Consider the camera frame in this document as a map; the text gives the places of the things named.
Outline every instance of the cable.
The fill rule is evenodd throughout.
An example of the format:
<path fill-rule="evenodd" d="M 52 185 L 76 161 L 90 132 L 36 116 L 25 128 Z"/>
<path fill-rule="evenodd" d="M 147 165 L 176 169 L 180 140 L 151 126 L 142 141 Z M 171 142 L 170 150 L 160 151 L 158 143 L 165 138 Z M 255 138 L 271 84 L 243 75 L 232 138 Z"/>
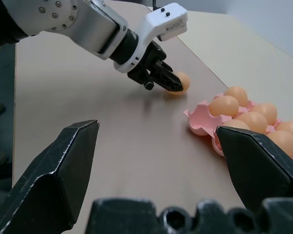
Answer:
<path fill-rule="evenodd" d="M 160 7 L 156 6 L 156 0 L 153 0 L 153 11 L 157 10 Z"/>

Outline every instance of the beige table surface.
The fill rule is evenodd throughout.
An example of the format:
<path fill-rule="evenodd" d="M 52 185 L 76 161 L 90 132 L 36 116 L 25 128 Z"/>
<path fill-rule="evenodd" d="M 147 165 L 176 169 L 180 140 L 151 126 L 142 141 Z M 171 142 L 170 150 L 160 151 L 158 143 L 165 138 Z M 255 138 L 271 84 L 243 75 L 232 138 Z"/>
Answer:
<path fill-rule="evenodd" d="M 188 31 L 179 39 L 225 85 L 242 86 L 250 99 L 272 102 L 280 118 L 293 119 L 291 56 L 224 14 L 189 11 Z"/>
<path fill-rule="evenodd" d="M 109 2 L 134 29 L 149 10 Z M 84 232 L 92 201 L 100 197 L 141 197 L 158 211 L 170 205 L 194 212 L 203 198 L 225 208 L 242 206 L 224 159 L 208 137 L 196 137 L 183 115 L 225 85 L 183 43 L 160 44 L 167 62 L 192 78 L 188 95 L 171 99 L 162 88 L 147 91 L 62 35 L 41 33 L 17 45 L 14 183 L 60 133 L 88 119 L 100 130 L 92 173 L 77 224 Z"/>

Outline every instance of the robotic arm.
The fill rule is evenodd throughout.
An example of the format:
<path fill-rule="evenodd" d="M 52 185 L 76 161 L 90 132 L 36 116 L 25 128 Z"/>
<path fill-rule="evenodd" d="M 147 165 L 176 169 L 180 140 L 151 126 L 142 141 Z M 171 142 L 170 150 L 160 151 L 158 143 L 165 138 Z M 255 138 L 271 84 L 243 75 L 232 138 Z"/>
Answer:
<path fill-rule="evenodd" d="M 147 14 L 133 32 L 103 0 L 0 0 L 0 47 L 41 31 L 59 33 L 103 60 L 112 59 L 116 70 L 148 90 L 157 83 L 182 91 L 153 39 L 185 32 L 187 20 L 186 9 L 172 3 Z"/>

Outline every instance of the white wall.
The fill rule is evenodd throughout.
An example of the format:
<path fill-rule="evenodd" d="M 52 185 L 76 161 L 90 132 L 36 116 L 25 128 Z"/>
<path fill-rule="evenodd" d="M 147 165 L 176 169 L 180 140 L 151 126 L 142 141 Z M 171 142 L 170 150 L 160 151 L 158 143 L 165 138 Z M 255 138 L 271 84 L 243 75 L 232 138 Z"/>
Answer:
<path fill-rule="evenodd" d="M 237 0 L 226 13 L 293 57 L 293 0 Z"/>
<path fill-rule="evenodd" d="M 232 15 L 293 57 L 293 0 L 157 0 L 158 6 L 174 1 L 191 11 Z"/>

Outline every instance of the pink egg carton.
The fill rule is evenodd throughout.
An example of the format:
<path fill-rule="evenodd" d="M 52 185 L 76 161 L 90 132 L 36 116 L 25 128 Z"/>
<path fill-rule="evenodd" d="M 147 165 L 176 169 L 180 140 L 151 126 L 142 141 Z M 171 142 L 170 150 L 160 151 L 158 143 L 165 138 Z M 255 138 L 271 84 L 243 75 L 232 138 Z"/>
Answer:
<path fill-rule="evenodd" d="M 223 96 L 223 94 L 216 95 L 214 99 L 220 96 Z M 248 112 L 255 105 L 255 102 L 249 100 L 247 107 L 239 106 L 239 111 L 236 116 L 233 117 L 233 119 L 237 118 L 243 113 Z M 191 131 L 198 136 L 210 135 L 211 144 L 214 150 L 219 155 L 224 156 L 215 130 L 217 126 L 223 125 L 225 122 L 231 120 L 232 117 L 225 115 L 219 115 L 216 117 L 212 116 L 209 112 L 209 103 L 206 100 L 201 101 L 199 104 L 197 104 L 193 112 L 185 110 L 184 114 L 188 117 L 188 124 Z M 282 120 L 277 119 L 273 126 L 268 125 L 265 134 L 275 131 L 274 128 L 281 122 Z"/>

